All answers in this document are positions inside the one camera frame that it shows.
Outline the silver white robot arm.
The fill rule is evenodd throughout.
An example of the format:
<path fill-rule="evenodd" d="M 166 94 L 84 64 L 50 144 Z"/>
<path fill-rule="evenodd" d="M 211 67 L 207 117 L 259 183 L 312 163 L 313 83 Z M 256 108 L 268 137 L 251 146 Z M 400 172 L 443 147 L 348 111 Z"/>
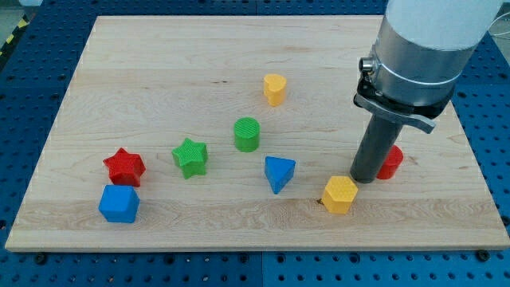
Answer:
<path fill-rule="evenodd" d="M 390 0 L 368 57 L 375 89 L 421 107 L 449 98 L 503 0 Z"/>

